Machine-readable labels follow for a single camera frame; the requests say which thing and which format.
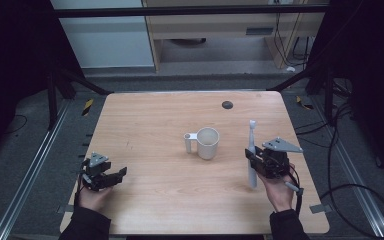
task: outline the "small black object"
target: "small black object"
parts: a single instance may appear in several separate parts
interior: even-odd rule
[[[245,149],[245,156],[249,159],[251,167],[265,178],[281,178],[289,173],[289,158],[286,152],[273,151],[271,149],[262,150],[255,147],[255,155]]]
[[[231,109],[233,108],[233,103],[231,101],[224,101],[221,106],[224,108],[224,109]]]

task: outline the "table surface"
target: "table surface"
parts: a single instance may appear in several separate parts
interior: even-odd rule
[[[224,109],[230,101],[233,108]],[[87,156],[109,157],[117,172],[127,166],[102,213],[112,219],[110,232],[150,234],[266,234],[273,207],[265,188],[248,184],[249,120],[256,120],[255,145],[276,137],[299,146],[282,96],[278,92],[117,93],[107,97]],[[202,127],[220,133],[217,156],[203,160],[184,134]],[[300,214],[307,233],[325,233],[324,213],[302,153],[288,153],[305,189]],[[69,204],[73,204],[74,192]],[[61,231],[72,213],[64,214]]]

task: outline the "black cable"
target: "black cable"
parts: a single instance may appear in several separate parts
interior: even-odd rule
[[[351,23],[351,21],[354,19],[354,17],[359,12],[363,1],[364,0],[361,0],[360,3],[358,3],[359,5],[352,12],[351,16],[340,27],[340,29],[336,32],[336,34],[329,39],[329,41],[324,45],[324,47],[319,51],[319,53],[317,53],[317,55],[313,54],[312,56],[314,56],[314,57],[310,56],[311,58],[309,58],[309,63],[311,63],[311,64],[310,64],[309,68],[308,68],[308,66],[306,68],[306,70],[308,70],[308,72],[305,72],[305,71],[300,72],[296,76],[293,76],[292,78],[288,79],[287,81],[285,81],[285,82],[283,82],[283,83],[281,83],[275,87],[269,88],[267,90],[280,92],[280,91],[284,90],[285,88],[289,87],[291,84],[301,80],[303,77],[307,76],[309,73],[311,75],[316,69],[318,69],[321,65],[323,65],[323,63],[326,62],[325,60],[328,60],[330,58],[331,52],[327,52],[327,51],[331,50],[333,48],[332,45],[336,44],[336,42],[338,41],[338,38],[340,38],[343,35],[343,32],[345,31],[346,27]]]
[[[307,59],[307,57],[308,57],[308,41],[309,41],[309,38],[310,38],[310,37],[307,37],[307,40],[306,40],[304,54],[296,54],[296,53],[295,53],[295,49],[296,49],[296,47],[297,47],[297,45],[298,45],[298,42],[299,42],[300,38],[297,37],[297,39],[295,40],[294,48],[292,49],[292,56],[293,56],[296,60],[306,60],[306,59]]]
[[[18,127],[17,129],[12,130],[12,131],[5,132],[4,134],[15,133],[15,132],[19,131],[20,129],[22,129],[24,126],[26,126],[26,124],[27,124],[27,117],[26,116],[17,114],[17,115],[15,115],[15,117],[22,117],[22,118],[24,118],[24,123],[21,125],[21,127]]]
[[[307,37],[307,42],[305,44],[305,51],[304,51],[304,64],[302,65],[302,70],[305,69],[305,65],[307,64],[308,62],[308,56],[309,54],[307,54],[307,51],[308,51],[308,41],[310,40],[310,37]]]
[[[79,175],[77,177],[77,191],[74,194],[74,207],[79,206],[80,192],[83,189],[83,187],[80,187],[81,186],[81,181],[82,181],[82,173],[79,173]]]
[[[318,144],[318,143],[309,141],[309,140],[307,140],[307,139],[305,139],[305,138],[300,138],[300,137],[298,137],[298,139],[300,139],[300,140],[302,140],[302,141],[306,141],[306,142],[308,142],[308,143],[310,143],[310,144],[313,144],[313,145],[315,145],[315,146],[318,146],[318,147],[329,148],[329,146],[323,146],[323,145],[320,145],[320,144]]]
[[[340,186],[337,186],[337,187],[334,187],[332,188],[332,182],[331,182],[331,155],[332,155],[332,149],[333,149],[333,145],[334,145],[334,139],[335,139],[335,136],[338,134],[338,126],[337,126],[337,121],[338,119],[340,118],[341,116],[341,112],[344,111],[345,109],[347,109],[346,107],[348,106],[348,104],[345,104],[343,106],[341,106],[337,113],[335,114],[335,117],[334,117],[334,121],[335,121],[335,124],[334,124],[334,132],[333,132],[333,137],[332,137],[332,141],[331,141],[331,144],[329,146],[329,153],[328,153],[328,163],[327,163],[327,167],[328,167],[328,172],[327,172],[327,177],[328,177],[328,191],[324,194],[321,195],[321,199],[324,198],[326,195],[329,194],[330,196],[330,199],[331,199],[331,202],[332,202],[332,206],[333,208],[335,209],[335,211],[338,213],[339,217],[345,221],[350,227],[352,227],[354,230],[356,230],[357,232],[359,232],[360,234],[366,236],[366,237],[370,237],[370,238],[375,238],[375,239],[384,239],[384,237],[378,237],[376,235],[373,235],[371,233],[368,233],[368,232],[365,232],[364,230],[361,230],[360,228],[358,228],[357,226],[355,226],[354,224],[352,224],[342,213],[341,211],[339,210],[338,206],[336,205],[336,202],[335,202],[335,199],[333,197],[333,192],[338,190],[338,189],[341,189],[341,188],[345,188],[345,187],[360,187],[360,188],[364,188],[372,193],[374,193],[383,203],[384,203],[384,199],[380,196],[380,194],[378,194],[376,191],[374,191],[373,189],[370,189],[366,186],[363,186],[363,185],[359,185],[359,184],[343,184],[343,185],[340,185]]]
[[[349,90],[348,84],[345,79],[343,79],[343,82],[345,86],[342,86],[335,80],[333,81],[333,87],[335,89],[334,93],[336,96],[341,97],[342,99],[347,99],[351,96],[351,91]]]
[[[295,204],[295,213],[297,214],[297,216],[299,216],[299,213],[301,212],[301,206],[302,206],[303,189],[301,189],[300,187],[301,185],[300,185],[298,172],[291,165],[289,165],[289,167],[292,168],[292,170],[294,170],[295,175],[297,175],[297,178],[295,178],[290,172],[288,172],[288,176],[292,179],[292,182],[294,182],[294,185],[300,190],[300,192],[296,192],[297,201]]]
[[[305,63],[293,63],[293,62],[290,62],[288,60],[288,56],[286,56],[285,46],[283,45],[282,37],[280,36],[280,32],[279,32],[279,21],[280,21],[280,13],[276,13],[276,30],[274,32],[274,40],[273,41],[274,41],[274,45],[275,45],[277,51],[279,52],[279,55],[281,56],[283,62],[287,66],[290,66],[290,67],[295,67],[295,66],[305,64]],[[276,41],[277,37],[279,38],[280,45],[282,46],[282,49],[283,49],[283,53],[281,52],[281,50],[279,49],[279,46],[277,45],[277,41]]]
[[[313,126],[313,125],[316,125],[316,124],[318,124],[318,123],[322,123],[322,122],[323,122],[323,121],[318,121],[318,122],[314,122],[314,123],[309,123],[309,124],[306,124],[306,125],[303,125],[303,126],[296,127],[295,130],[300,129],[300,128],[305,128],[305,127]]]
[[[325,123],[325,124],[323,124],[323,125],[321,125],[321,126],[315,128],[315,129],[309,130],[309,131],[307,131],[307,132],[296,133],[296,135],[298,136],[298,135],[305,135],[305,134],[314,133],[314,132],[317,132],[317,131],[319,131],[320,129],[324,128],[324,127],[327,126],[327,125],[328,125],[328,124]]]

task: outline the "gray floor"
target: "gray floor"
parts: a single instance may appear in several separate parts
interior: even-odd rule
[[[181,91],[181,90],[227,90],[266,89],[285,81],[294,73],[275,68],[263,39],[207,39],[204,44],[193,41],[166,41],[158,73],[130,69],[123,76],[102,77],[90,75],[89,80],[116,92],[128,91]],[[302,53],[299,44],[297,53]],[[305,80],[282,92],[285,105],[297,133],[314,129],[323,121],[322,111],[317,110],[323,102],[323,93],[307,97],[303,91]],[[64,122],[51,149],[46,155],[39,174],[29,194],[16,212],[11,235],[19,239],[47,239],[59,234],[62,214],[58,208],[68,201],[76,178],[76,171],[87,150],[90,134],[93,133],[105,97],[89,89],[75,85],[78,93],[75,100],[63,100],[58,96],[59,106],[68,106]],[[296,96],[316,107],[308,110],[297,104]],[[85,102],[94,99],[91,111],[81,116]],[[10,206],[17,189],[35,159],[46,135],[48,124],[46,92],[39,92],[18,104],[17,116],[9,126],[8,134],[0,143],[0,220]],[[335,98],[336,105],[345,102]],[[340,141],[335,145],[331,158],[332,185],[352,182],[347,174],[349,166],[344,157],[350,159],[355,171],[366,186],[384,197],[384,168],[375,164],[375,156],[367,144],[352,113],[343,116],[338,123]],[[298,135],[305,158],[310,168],[319,195],[328,190],[328,148],[333,129]],[[373,233],[373,226],[364,212],[364,205],[356,197],[359,192],[344,189],[335,192],[336,203],[347,219],[365,232]],[[384,217],[384,204],[377,202]],[[322,203],[331,204],[329,197]],[[339,218],[336,211],[326,214],[330,230],[312,239],[368,239]]]

